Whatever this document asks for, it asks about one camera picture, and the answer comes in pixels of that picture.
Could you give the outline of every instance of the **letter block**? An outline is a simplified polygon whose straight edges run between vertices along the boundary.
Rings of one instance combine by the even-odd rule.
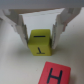
[[[31,31],[28,47],[35,56],[50,56],[50,30],[36,29]]]
[[[71,68],[46,62],[38,84],[68,84]]]

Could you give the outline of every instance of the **block front face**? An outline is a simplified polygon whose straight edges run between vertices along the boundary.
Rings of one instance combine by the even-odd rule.
[[[32,30],[28,47],[35,56],[50,56],[50,30],[49,29],[37,29]]]
[[[46,62],[38,84],[68,84],[70,67]]]

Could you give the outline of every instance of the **red card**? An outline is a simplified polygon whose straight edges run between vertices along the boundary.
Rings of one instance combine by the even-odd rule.
[[[38,84],[68,84],[71,68],[46,62]]]

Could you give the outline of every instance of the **yellow cube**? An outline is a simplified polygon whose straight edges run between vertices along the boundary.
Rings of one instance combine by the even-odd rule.
[[[31,31],[28,47],[35,56],[51,56],[50,30],[36,29]]]

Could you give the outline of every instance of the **block top face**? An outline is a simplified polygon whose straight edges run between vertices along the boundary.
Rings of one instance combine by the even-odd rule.
[[[49,45],[50,44],[50,30],[36,29],[31,31],[29,45]]]
[[[38,84],[68,84],[71,68],[46,62]]]

